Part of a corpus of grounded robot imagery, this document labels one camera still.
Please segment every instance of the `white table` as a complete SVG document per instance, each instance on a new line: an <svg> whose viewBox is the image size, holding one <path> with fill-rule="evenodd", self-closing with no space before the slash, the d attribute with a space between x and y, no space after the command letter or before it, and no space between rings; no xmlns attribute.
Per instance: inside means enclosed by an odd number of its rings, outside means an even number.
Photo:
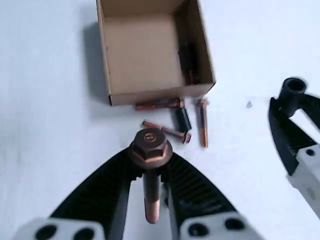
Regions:
<svg viewBox="0 0 320 240"><path fill-rule="evenodd" d="M217 79L207 95L209 148L200 147L191 101L191 143L170 138L266 240L320 237L320 220L286 179L267 120L269 98L286 77L305 78L320 95L319 7L316 0L202 0ZM94 0L1 2L0 239L52 213L129 145L143 119L173 125L168 110L102 101L96 22ZM294 120L320 142L302 114ZM168 210L161 214L159 224L147 224L141 180L134 182L124 239L170 239Z"/></svg>

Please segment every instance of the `hex head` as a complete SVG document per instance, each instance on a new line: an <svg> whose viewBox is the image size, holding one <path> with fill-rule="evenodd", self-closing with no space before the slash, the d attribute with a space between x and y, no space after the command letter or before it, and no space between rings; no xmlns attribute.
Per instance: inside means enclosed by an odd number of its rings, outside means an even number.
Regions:
<svg viewBox="0 0 320 240"><path fill-rule="evenodd" d="M209 105L209 101L204 97L204 98L199 99L197 104L200 106L206 107L207 105Z"/></svg>
<svg viewBox="0 0 320 240"><path fill-rule="evenodd" d="M183 99L179 99L178 108L183 109L185 107L185 101Z"/></svg>
<svg viewBox="0 0 320 240"><path fill-rule="evenodd" d="M190 143L190 140L191 140L191 134L190 134L190 133L186 133L186 134L184 135L184 138L183 138L182 143L183 143L183 144L188 144L188 143Z"/></svg>
<svg viewBox="0 0 320 240"><path fill-rule="evenodd" d="M139 131L129 147L135 164L144 169L153 169L166 164L173 152L166 136L156 128Z"/></svg>

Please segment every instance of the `tool hole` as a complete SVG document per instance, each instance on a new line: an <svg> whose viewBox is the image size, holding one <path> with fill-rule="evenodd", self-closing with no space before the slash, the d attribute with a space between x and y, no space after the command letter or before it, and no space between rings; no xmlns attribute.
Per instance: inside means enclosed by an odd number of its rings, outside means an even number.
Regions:
<svg viewBox="0 0 320 240"><path fill-rule="evenodd" d="M307 149L306 151L306 154L308 154L309 156L313 157L314 155L316 155L316 152L313 151L312 149Z"/></svg>
<svg viewBox="0 0 320 240"><path fill-rule="evenodd" d="M53 224L43 226L36 232L35 239L48 240L56 234L56 231L57 231L57 227Z"/></svg>
<svg viewBox="0 0 320 240"><path fill-rule="evenodd" d="M298 78L289 78L286 85L293 92L302 92L306 90L305 82Z"/></svg>
<svg viewBox="0 0 320 240"><path fill-rule="evenodd" d="M209 230L205 225L201 223L195 223L189 227L189 234L192 237L204 237L209 234Z"/></svg>
<svg viewBox="0 0 320 240"><path fill-rule="evenodd" d="M95 232L91 228L83 228L79 230L73 237L73 240L92 240Z"/></svg>
<svg viewBox="0 0 320 240"><path fill-rule="evenodd" d="M228 230L243 230L245 228L244 223L236 218L229 218L224 223Z"/></svg>

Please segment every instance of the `pliers jaw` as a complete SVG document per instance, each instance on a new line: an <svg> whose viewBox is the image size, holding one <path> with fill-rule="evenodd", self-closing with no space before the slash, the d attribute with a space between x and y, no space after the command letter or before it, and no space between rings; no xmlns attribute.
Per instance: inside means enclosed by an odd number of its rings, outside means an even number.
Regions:
<svg viewBox="0 0 320 240"><path fill-rule="evenodd" d="M298 109L302 109L320 128L320 99L305 94L306 89L307 85L303 80L290 77L283 82L278 99L274 97L270 99L268 113L270 130L289 176L294 174L299 165L298 151L317 144L290 120Z"/></svg>

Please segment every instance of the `bolt thread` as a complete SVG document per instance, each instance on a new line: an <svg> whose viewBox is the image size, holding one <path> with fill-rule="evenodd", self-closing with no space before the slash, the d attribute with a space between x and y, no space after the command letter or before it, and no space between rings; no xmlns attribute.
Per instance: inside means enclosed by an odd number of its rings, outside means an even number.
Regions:
<svg viewBox="0 0 320 240"><path fill-rule="evenodd" d="M152 122L149 122L147 120L144 120L142 125L145 127L145 128L152 128L152 129L162 129L162 126L159 125L159 124L155 124L155 123L152 123Z"/></svg>
<svg viewBox="0 0 320 240"><path fill-rule="evenodd" d="M204 148L207 148L209 146L208 130L206 128L202 129L202 146Z"/></svg>

